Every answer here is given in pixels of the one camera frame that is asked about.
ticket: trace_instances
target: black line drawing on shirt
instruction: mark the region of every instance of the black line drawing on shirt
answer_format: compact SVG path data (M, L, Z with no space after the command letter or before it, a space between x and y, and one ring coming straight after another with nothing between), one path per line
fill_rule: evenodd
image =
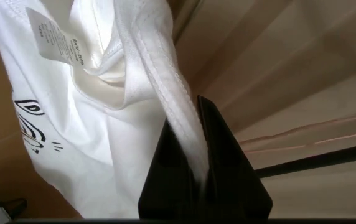
M16 100L14 102L20 109L31 115L41 116L45 114L37 100ZM44 143L46 142L45 134L19 112L17 112L17 117L19 118L19 124L22 129L23 140L32 146L31 150L38 154L40 149L44 148ZM56 144L53 150L60 152L60 150L63 149L59 142L52 141L51 143Z

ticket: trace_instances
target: clothing tag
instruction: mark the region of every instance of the clothing tag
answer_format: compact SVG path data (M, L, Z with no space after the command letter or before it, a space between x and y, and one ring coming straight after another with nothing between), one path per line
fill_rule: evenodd
M28 7L26 12L41 56L75 67L88 68L88 52L83 42L60 30L56 22L41 13Z

